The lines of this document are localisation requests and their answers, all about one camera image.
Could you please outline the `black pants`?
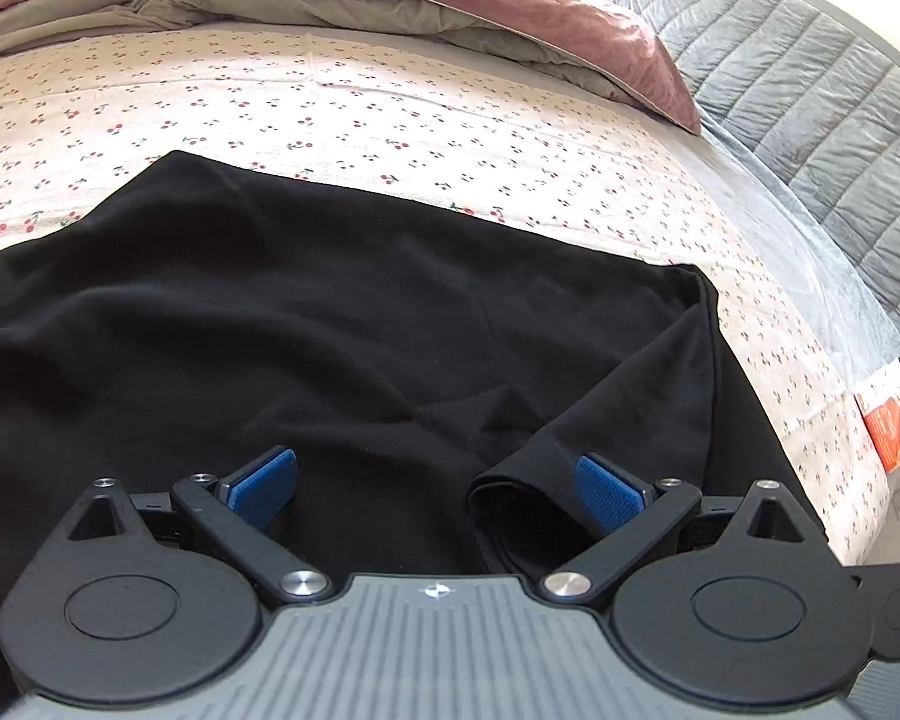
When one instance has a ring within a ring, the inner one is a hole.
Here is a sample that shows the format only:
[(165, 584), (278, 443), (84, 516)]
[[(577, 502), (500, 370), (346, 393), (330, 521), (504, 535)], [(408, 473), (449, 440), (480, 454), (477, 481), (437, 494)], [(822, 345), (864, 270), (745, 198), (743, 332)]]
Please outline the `black pants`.
[(182, 151), (0, 250), (0, 605), (92, 479), (276, 445), (301, 476), (274, 536), (334, 580), (541, 577), (600, 535), (585, 454), (798, 486), (696, 266)]

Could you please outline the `grey quilted headboard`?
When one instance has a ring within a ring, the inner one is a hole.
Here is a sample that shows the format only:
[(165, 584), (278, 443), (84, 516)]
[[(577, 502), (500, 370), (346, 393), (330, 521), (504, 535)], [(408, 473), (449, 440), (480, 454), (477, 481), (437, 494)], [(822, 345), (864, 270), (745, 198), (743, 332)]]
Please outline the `grey quilted headboard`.
[(900, 331), (900, 54), (826, 0), (611, 0), (707, 119), (844, 252)]

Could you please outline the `orange tissue pack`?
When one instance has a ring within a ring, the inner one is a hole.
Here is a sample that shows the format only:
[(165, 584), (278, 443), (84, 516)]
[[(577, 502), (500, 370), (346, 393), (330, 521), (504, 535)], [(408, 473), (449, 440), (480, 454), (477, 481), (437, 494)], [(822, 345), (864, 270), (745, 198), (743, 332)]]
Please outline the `orange tissue pack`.
[(900, 362), (875, 372), (854, 398), (884, 471), (896, 473), (900, 468)]

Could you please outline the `grey bed sheet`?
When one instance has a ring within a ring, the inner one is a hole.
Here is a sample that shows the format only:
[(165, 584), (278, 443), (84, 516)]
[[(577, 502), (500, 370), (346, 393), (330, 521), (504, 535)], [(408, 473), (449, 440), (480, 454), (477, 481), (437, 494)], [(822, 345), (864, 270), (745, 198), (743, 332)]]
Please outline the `grey bed sheet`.
[(797, 195), (712, 115), (702, 117), (702, 138), (727, 186), (717, 203), (793, 299), (844, 382), (857, 387), (897, 361), (899, 328)]

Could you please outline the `cherry print sheet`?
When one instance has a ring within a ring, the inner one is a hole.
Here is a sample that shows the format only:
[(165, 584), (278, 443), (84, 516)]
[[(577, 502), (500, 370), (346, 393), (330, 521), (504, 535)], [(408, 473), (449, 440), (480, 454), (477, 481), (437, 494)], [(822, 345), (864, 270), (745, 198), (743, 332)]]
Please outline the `cherry print sheet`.
[(855, 387), (720, 208), (702, 135), (413, 37), (86, 37), (0, 59), (0, 249), (74, 223), (172, 149), (699, 266), (832, 551), (859, 562), (875, 543), (891, 488)]

